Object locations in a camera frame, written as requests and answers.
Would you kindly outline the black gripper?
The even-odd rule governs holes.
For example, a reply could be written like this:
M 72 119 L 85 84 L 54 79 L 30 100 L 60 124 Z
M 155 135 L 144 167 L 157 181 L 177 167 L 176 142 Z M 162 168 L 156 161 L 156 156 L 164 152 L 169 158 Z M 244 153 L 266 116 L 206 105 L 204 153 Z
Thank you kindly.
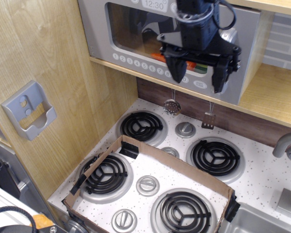
M 162 44 L 161 53 L 177 83 L 185 76 L 187 61 L 214 66 L 211 78 L 213 92 L 221 93 L 230 74 L 240 68 L 241 48 L 224 40 L 219 31 L 231 29 L 236 19 L 221 28 L 217 14 L 205 19 L 189 17 L 188 14 L 181 15 L 177 18 L 178 27 L 174 32 L 158 35 L 157 40 Z

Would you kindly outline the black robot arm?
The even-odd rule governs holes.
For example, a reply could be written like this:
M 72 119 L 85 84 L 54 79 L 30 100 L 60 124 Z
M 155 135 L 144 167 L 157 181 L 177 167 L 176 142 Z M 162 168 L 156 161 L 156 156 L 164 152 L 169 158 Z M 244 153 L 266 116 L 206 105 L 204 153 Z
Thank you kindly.
M 219 33 L 220 4 L 235 12 L 225 0 L 178 0 L 178 30 L 158 35 L 160 51 L 177 83 L 186 73 L 187 61 L 195 62 L 213 68 L 213 91 L 221 93 L 229 75 L 239 69 L 241 48 L 224 40 Z

